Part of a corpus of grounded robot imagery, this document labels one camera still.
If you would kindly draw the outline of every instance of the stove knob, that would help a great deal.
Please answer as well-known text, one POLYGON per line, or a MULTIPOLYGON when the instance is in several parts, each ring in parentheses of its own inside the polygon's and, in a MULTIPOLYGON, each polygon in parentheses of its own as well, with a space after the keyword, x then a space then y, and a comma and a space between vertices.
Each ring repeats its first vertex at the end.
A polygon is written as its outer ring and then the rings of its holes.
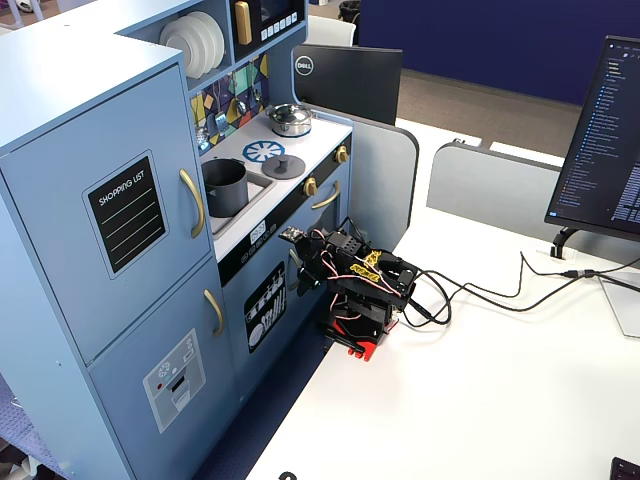
POLYGON ((346 163, 349 161, 349 152, 347 152, 347 147, 341 145, 336 150, 336 162, 338 163, 346 163))
POLYGON ((316 179, 313 177, 309 177, 304 182, 304 194, 307 197, 312 197, 318 193, 318 185, 316 184, 316 179))

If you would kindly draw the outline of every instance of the stack of plates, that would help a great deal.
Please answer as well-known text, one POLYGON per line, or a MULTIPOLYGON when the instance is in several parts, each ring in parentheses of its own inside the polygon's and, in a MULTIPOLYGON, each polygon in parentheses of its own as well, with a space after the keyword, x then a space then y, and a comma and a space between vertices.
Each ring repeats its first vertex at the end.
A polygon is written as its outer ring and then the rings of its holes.
POLYGON ((191 12, 169 23, 160 43, 184 52, 187 77, 200 78, 222 62, 224 36, 218 23, 204 12, 191 12))

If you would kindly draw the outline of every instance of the dell monitor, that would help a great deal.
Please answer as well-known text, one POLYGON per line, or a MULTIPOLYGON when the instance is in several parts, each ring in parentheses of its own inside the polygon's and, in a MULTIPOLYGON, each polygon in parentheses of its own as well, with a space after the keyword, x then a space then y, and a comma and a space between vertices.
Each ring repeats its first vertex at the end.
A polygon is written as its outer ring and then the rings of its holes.
MULTIPOLYGON (((545 218, 565 227, 554 256, 577 230, 640 242, 639 85, 640 40, 607 37, 545 218)), ((605 293, 623 333, 640 337, 640 275, 617 276, 601 279, 605 293)))
POLYGON ((300 45, 293 59, 300 101, 395 125, 402 50, 300 45))

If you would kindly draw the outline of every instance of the blue wall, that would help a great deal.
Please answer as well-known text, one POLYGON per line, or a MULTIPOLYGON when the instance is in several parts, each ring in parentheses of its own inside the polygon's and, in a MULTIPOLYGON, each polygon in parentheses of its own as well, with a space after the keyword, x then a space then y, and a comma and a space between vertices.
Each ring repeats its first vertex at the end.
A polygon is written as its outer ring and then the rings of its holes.
POLYGON ((639 0, 366 0, 362 46, 412 70, 582 105, 606 35, 640 37, 639 0))

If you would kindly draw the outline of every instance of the monitor stand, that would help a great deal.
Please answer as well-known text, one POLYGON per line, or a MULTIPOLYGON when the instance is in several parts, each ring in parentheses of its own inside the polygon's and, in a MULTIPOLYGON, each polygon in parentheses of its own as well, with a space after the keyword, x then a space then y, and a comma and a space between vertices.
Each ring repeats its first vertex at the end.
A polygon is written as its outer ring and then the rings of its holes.
MULTIPOLYGON (((640 288, 640 273, 614 273, 610 277, 640 288)), ((627 337, 640 338, 640 293, 600 279, 609 299, 622 333, 627 337)))

